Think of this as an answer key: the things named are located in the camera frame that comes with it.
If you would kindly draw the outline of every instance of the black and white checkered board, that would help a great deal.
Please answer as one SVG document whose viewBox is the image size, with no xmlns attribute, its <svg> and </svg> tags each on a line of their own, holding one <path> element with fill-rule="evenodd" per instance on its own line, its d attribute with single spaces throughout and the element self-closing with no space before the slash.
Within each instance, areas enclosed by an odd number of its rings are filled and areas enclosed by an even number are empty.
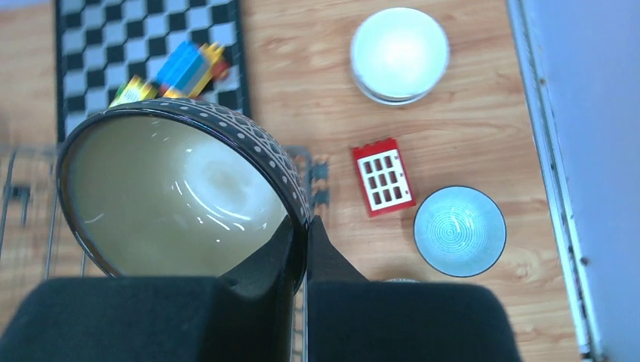
<svg viewBox="0 0 640 362">
<path fill-rule="evenodd" d="M 229 77 L 202 98 L 249 114 L 238 0 L 57 0 L 58 139 L 133 75 L 153 80 L 185 40 L 226 47 Z"/>
</svg>

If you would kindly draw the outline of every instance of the wire rack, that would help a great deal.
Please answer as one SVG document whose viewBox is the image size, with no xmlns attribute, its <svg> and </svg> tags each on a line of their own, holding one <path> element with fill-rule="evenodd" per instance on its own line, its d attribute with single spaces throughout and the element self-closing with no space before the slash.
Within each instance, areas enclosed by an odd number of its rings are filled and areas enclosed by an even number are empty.
<svg viewBox="0 0 640 362">
<path fill-rule="evenodd" d="M 311 189 L 311 158 L 303 147 L 288 147 Z M 104 276 L 75 241 L 58 204 L 55 147 L 0 145 L 0 333 L 26 294 L 43 280 Z M 296 295 L 292 361 L 306 360 L 303 288 Z"/>
</svg>

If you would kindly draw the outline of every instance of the lego brick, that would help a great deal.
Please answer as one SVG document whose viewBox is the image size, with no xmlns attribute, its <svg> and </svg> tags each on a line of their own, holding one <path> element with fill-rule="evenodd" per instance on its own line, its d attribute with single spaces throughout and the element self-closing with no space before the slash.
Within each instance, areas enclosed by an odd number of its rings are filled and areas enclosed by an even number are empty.
<svg viewBox="0 0 640 362">
<path fill-rule="evenodd" d="M 355 168 L 369 216 L 379 216 L 416 205 L 393 138 L 352 150 Z"/>
</svg>

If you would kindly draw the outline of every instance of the wood grain surface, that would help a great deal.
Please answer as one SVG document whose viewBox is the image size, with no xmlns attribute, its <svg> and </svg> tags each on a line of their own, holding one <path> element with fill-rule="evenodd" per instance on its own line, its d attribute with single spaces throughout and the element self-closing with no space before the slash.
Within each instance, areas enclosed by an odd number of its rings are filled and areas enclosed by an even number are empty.
<svg viewBox="0 0 640 362">
<path fill-rule="evenodd" d="M 578 360 L 504 1 L 402 5 L 440 22 L 451 62 L 426 98 L 392 109 L 365 98 L 349 77 L 351 36 L 389 2 L 244 0 L 254 119 L 280 143 L 330 156 L 329 235 L 368 278 L 485 285 L 505 305 L 525 360 Z M 50 5 L 0 13 L 0 143 L 54 141 L 52 16 Z M 367 217 L 349 148 L 386 137 L 398 140 L 418 201 L 443 186 L 467 185 L 498 203 L 508 241 L 492 269 L 453 279 L 430 268 L 413 242 L 415 208 Z M 30 240 L 43 235 L 29 233 Z M 38 250 L 20 251 L 16 260 L 24 264 Z"/>
</svg>

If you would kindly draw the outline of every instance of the black ceramic bowl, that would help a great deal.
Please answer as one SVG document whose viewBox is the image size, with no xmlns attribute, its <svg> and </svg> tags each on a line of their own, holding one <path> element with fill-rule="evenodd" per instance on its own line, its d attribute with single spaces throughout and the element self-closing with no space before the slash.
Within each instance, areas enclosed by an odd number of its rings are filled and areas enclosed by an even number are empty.
<svg viewBox="0 0 640 362">
<path fill-rule="evenodd" d="M 296 167 L 225 107 L 161 98 L 93 115 L 63 144 L 57 190 L 108 275 L 259 274 L 272 260 L 303 276 L 310 209 Z"/>
</svg>

